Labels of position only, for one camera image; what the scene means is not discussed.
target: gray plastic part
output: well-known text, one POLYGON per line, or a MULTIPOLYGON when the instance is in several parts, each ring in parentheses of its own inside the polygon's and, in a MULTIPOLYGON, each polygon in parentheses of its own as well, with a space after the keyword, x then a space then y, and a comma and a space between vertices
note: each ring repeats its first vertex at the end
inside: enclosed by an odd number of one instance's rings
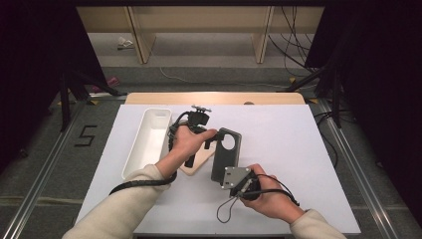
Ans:
POLYGON ((217 141, 217 146, 215 148, 214 163, 212 165, 211 171, 211 180, 219 182, 220 185, 223 185, 226 167, 237 167, 238 165, 242 136, 239 133, 231 131, 224 127, 220 128, 218 132, 223 134, 224 136, 226 134, 230 134, 235 140, 235 145, 231 149, 226 149, 223 146, 222 140, 217 141))

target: gray floor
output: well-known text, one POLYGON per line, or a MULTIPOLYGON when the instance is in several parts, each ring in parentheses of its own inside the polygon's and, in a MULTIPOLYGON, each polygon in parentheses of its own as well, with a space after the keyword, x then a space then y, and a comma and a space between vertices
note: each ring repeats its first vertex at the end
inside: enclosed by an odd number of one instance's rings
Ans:
MULTIPOLYGON (((289 77, 292 76, 285 68, 284 57, 271 43, 267 48, 265 63, 256 64, 250 37, 245 34, 160 34, 153 48, 153 56, 146 65, 137 62, 134 50, 116 49, 117 38, 120 36, 130 39, 127 34, 92 34, 91 38, 105 75, 119 77, 120 85, 115 88, 122 92, 273 92, 287 87, 289 77)), ((273 39, 283 45, 280 36, 275 35, 273 39)), ((304 44, 309 43, 307 40, 301 37, 304 44)), ((295 48, 291 48, 290 53, 296 59, 301 58, 295 48)), ((308 73, 292 62, 287 62, 286 66, 295 74, 308 73)), ((306 87, 301 92, 307 96, 312 88, 306 87)), ((72 227, 121 104, 124 101, 103 100, 96 105, 83 106, 20 238, 60 238, 72 227), (78 143, 87 142, 86 138, 80 138, 85 125, 97 126, 86 131, 95 136, 93 143, 87 147, 76 147, 78 143)), ((314 114, 320 113, 318 104, 309 106, 314 114)), ((61 113, 57 102, 52 103, 51 110, 52 115, 45 117, 32 142, 27 145, 29 156, 14 160, 0 175, 2 233, 30 190, 59 136, 61 113)), ((399 238, 422 238, 421 228, 388 176, 382 168, 376 166, 376 157, 358 123, 353 121, 351 113, 344 113, 341 118, 342 130, 399 238)), ((320 129, 329 141, 335 143, 326 122, 320 129)), ((326 148, 334 160, 334 151, 328 144, 326 148)), ((360 235, 347 238, 382 238, 338 147, 336 151, 339 156, 336 172, 362 231, 360 235)))

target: finger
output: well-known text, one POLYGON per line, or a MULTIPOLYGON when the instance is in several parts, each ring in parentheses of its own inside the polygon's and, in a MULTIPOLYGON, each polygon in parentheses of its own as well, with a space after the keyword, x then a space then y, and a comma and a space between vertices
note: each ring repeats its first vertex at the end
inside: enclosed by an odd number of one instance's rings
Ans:
POLYGON ((249 168, 251 168, 255 172, 255 174, 267 174, 264 171, 264 168, 262 168, 261 165, 258 163, 250 165, 249 168))
POLYGON ((206 131, 201 132, 199 135, 202 136, 204 140, 213 137, 217 133, 217 129, 210 128, 206 131))
POLYGON ((245 200, 245 199, 243 199, 243 198, 240 198, 240 201, 241 201, 241 202, 243 202, 243 204, 244 204, 246 207, 251 207, 251 208, 252 208, 252 206, 254 205, 254 202, 253 202, 253 201, 248 201, 248 200, 245 200))
POLYGON ((181 133, 182 131, 190 131, 189 127, 187 125, 180 125, 177 128, 177 132, 181 133))

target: white plastic container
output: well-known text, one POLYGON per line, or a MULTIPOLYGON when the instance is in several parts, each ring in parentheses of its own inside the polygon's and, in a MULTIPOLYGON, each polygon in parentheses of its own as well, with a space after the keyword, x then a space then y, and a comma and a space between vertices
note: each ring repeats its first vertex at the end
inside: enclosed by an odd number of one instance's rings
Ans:
POLYGON ((126 179, 131 173, 156 163, 168 153, 168 128, 171 125, 171 110, 148 109, 133 141, 132 148, 121 177, 126 179))

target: electrical cord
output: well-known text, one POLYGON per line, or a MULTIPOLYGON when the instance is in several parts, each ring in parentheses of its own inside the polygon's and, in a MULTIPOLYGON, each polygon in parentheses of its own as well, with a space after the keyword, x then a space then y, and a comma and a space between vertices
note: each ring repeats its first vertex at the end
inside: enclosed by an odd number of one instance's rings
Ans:
MULTIPOLYGON (((339 110, 340 112, 348 112, 348 110, 339 110)), ((317 115, 314 115, 314 118, 318 118, 320 116, 322 116, 322 118, 319 119, 319 121, 316 123, 316 127, 319 130, 320 135, 322 136, 322 138, 326 141, 326 143, 328 143, 328 145, 332 148, 333 152, 334 152, 334 163, 333 163, 333 167, 337 168, 338 165, 338 153, 337 150, 335 150, 334 145, 332 145, 332 143, 328 140, 328 138, 320 131, 320 124, 324 121, 327 120, 329 118, 332 117, 333 112, 327 112, 327 113, 320 113, 317 115)))
POLYGON ((246 86, 246 87, 256 87, 256 86, 263 86, 263 87, 274 87, 274 88, 283 88, 283 89, 287 89, 289 87, 283 87, 283 86, 277 86, 277 85, 270 85, 270 84, 244 84, 244 83, 212 83, 212 82, 194 82, 194 81, 187 81, 184 80, 182 78, 179 77, 171 77, 166 75, 163 71, 162 68, 159 68, 161 74, 168 78, 168 79, 174 79, 174 80, 178 80, 184 83, 189 83, 189 84, 208 84, 208 85, 217 85, 217 86, 222 86, 222 85, 237 85, 237 86, 246 86))
POLYGON ((295 47, 300 47, 300 48, 302 48, 302 49, 304 49, 304 50, 307 50, 307 51, 309 51, 310 49, 309 48, 306 48, 306 47, 303 47, 303 46, 299 46, 299 45, 297 45, 297 44, 295 44, 295 43, 293 43, 293 42, 290 42, 289 41, 289 39, 287 39, 285 36, 283 36, 283 34, 280 34, 280 36, 286 41, 286 42, 288 42, 290 45, 292 45, 292 46, 295 46, 295 47))
POLYGON ((310 43, 312 44, 312 43, 313 43, 313 41, 311 40, 311 38, 308 36, 308 34, 307 34, 307 33, 305 33, 305 36, 308 38, 308 41, 310 41, 310 43))
POLYGON ((130 187, 138 187, 138 186, 162 186, 166 184, 172 183, 176 180, 177 171, 175 171, 170 178, 164 180, 135 180, 135 181, 128 181, 125 183, 120 184, 119 186, 115 187, 109 195, 112 195, 115 192, 120 190, 130 188, 130 187))
MULTIPOLYGON (((290 40, 292 39, 292 36, 293 37, 295 37, 295 41, 296 41, 296 44, 298 45, 298 46, 302 46, 301 45, 301 42, 298 40, 298 36, 296 35, 296 15, 297 15, 297 13, 298 13, 298 8, 297 7, 295 7, 295 6, 293 6, 292 7, 292 21, 293 21, 293 24, 291 25, 291 22, 289 21, 289 18, 288 18, 288 16, 287 16, 287 14, 286 14, 286 12, 285 12, 285 9, 284 9, 284 7, 282 6, 282 12, 283 12, 283 15, 285 16, 285 19, 286 19, 286 21, 287 21, 287 23, 288 23, 288 25, 289 25, 289 28, 290 28, 290 30, 291 30, 291 35, 290 35, 290 37, 289 37, 289 42, 290 42, 290 40)), ((302 53, 301 53, 301 50, 300 50, 300 48, 298 47, 298 52, 299 52, 299 55, 301 56, 301 58, 302 58, 302 60, 303 61, 305 61, 305 59, 304 59, 304 57, 302 56, 302 53)))
POLYGON ((238 194, 236 195, 236 196, 234 196, 234 197, 231 197, 229 200, 227 200, 227 201, 225 201, 225 202, 223 202, 223 204, 221 204, 218 208, 217 208, 217 219, 218 219, 218 221, 220 221, 221 223, 227 223, 227 222, 229 222, 230 221, 230 219, 231 219, 231 217, 232 217, 232 208, 233 208, 233 206, 234 206, 234 204, 236 203, 236 201, 239 199, 239 198, 241 198, 241 197, 244 197, 244 196, 251 196, 251 195, 257 195, 257 194, 264 194, 264 193, 271 193, 271 192, 276 192, 276 193, 282 193, 282 194, 285 194, 286 196, 288 196, 290 199, 291 199, 291 201, 293 202, 293 203, 295 203, 297 206, 300 206, 300 204, 295 200, 295 198, 294 198, 294 196, 293 196, 293 194, 291 193, 291 191, 286 187, 286 185, 285 184, 283 184, 281 181, 279 181, 278 179, 276 179, 276 178, 274 178, 274 177, 272 177, 272 176, 269 176, 269 175, 267 175, 267 174, 257 174, 256 175, 257 176, 257 178, 259 177, 259 176, 265 176, 265 177, 268 177, 268 178, 271 178, 271 179, 273 179, 273 180, 275 180, 276 182, 278 182, 279 184, 281 184, 283 187, 285 187, 286 188, 286 191, 284 190, 284 189, 280 189, 280 188, 271 188, 271 189, 262 189, 262 190, 258 190, 258 191, 249 191, 249 192, 238 192, 238 194), (230 208, 229 208, 229 217, 227 218, 227 220, 222 220, 221 218, 220 218, 220 209, 224 206, 224 205, 226 205, 227 203, 229 203, 230 201, 232 201, 232 200, 234 200, 233 201, 233 203, 230 205, 230 208))
POLYGON ((287 52, 283 51, 273 40, 273 38, 269 35, 269 39, 270 41, 273 43, 273 45, 287 58, 289 58, 290 60, 292 60, 293 62, 295 62, 296 64, 298 64, 299 66, 303 67, 305 70, 308 70, 309 72, 313 73, 312 70, 308 69, 307 67, 305 67, 304 64, 298 62, 297 60, 295 60, 292 56, 290 56, 289 54, 287 54, 287 52))

